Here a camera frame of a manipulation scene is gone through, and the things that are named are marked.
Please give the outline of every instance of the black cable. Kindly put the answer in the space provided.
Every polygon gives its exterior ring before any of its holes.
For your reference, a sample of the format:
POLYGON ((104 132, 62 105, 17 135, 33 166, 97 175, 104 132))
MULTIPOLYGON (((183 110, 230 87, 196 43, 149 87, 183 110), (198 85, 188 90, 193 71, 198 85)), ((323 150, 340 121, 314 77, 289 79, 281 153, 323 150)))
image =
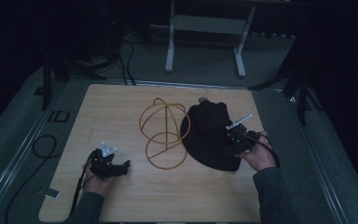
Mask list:
POLYGON ((41 135, 39 137, 37 137, 33 143, 32 143, 32 150, 33 150, 33 153, 36 155, 36 157, 38 158, 42 158, 44 159, 42 163, 39 164, 39 166, 34 170, 34 172, 24 181, 24 183, 22 183, 22 185, 19 187, 19 189, 16 191, 16 193, 14 194, 14 196, 10 199, 10 202, 8 203, 7 205, 7 209, 6 209, 6 212, 5 212, 5 223, 7 224, 8 223, 8 213, 10 211, 10 207, 11 205, 13 204, 14 200, 17 198, 17 196, 19 196, 21 190, 25 187, 25 185, 34 177, 34 175, 42 168, 43 165, 45 165, 45 163, 49 160, 49 159, 52 159, 52 158, 57 158, 59 156, 61 156, 61 153, 59 154, 56 154, 56 155, 53 155, 55 149, 57 147, 57 139, 53 136, 53 135, 50 135, 50 134, 46 134, 46 135, 41 135), (47 156, 43 156, 43 155, 40 155, 36 152, 35 150, 35 145, 36 143, 42 139, 42 138, 45 138, 45 137, 48 137, 48 138, 51 138, 53 140, 53 147, 51 148, 51 151, 49 152, 49 154, 47 156))
POLYGON ((121 58, 121 55, 118 55, 118 60, 119 60, 120 63, 121 63, 121 72, 122 72, 122 76, 123 76, 124 83, 125 83, 126 85, 128 85, 127 79, 126 79, 126 74, 125 74, 125 72, 124 72, 123 58, 121 58))
POLYGON ((127 68, 127 74, 130 77, 132 86, 136 86, 135 80, 133 79, 133 77, 131 75, 131 72, 130 72, 130 61, 131 61, 131 58, 132 58, 132 55, 133 55, 133 52, 134 52, 133 44, 130 41, 127 41, 127 40, 123 40, 123 42, 131 46, 131 53, 130 53, 129 59, 127 60, 126 68, 127 68))
POLYGON ((74 195, 74 199, 72 200, 71 212, 69 213, 69 216, 71 216, 75 212, 76 205, 77 205, 77 199, 79 197, 79 192, 80 192, 81 188, 83 188, 83 186, 84 186, 81 183, 83 182, 84 174, 86 173, 87 166, 89 165, 90 160, 91 160, 91 156, 89 156, 87 158, 86 164, 83 166, 83 172, 81 173, 81 176, 79 177, 79 179, 77 181, 75 195, 74 195))

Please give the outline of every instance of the human hand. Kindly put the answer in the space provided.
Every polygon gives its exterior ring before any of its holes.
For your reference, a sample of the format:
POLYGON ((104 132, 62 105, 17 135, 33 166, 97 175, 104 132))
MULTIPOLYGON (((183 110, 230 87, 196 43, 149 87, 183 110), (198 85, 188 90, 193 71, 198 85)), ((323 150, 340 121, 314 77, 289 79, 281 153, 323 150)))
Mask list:
POLYGON ((101 194, 104 198, 108 195, 109 190, 113 187, 116 176, 107 177, 101 180, 90 170, 90 164, 86 168, 86 177, 83 180, 83 192, 94 192, 101 194))
MULTIPOLYGON (((266 131, 262 131, 260 133, 258 141, 264 143, 272 150, 272 146, 266 138, 268 133, 266 131)), ((257 172, 269 167, 276 167, 275 160, 271 153, 269 153, 264 146, 257 143, 250 152, 245 151, 235 156, 246 160, 257 172)))

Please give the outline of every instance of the sleeve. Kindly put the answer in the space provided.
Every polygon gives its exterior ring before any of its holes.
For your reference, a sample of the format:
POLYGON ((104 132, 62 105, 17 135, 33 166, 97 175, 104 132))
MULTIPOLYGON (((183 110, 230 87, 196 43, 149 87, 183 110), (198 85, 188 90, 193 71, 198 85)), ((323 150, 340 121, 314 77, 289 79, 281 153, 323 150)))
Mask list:
POLYGON ((83 193, 76 206, 75 212, 63 223, 97 224, 103 208, 103 201, 104 197, 101 194, 93 192, 83 193))
POLYGON ((254 182, 260 202, 261 223, 302 223, 281 170, 272 167, 261 170, 254 175, 254 182))

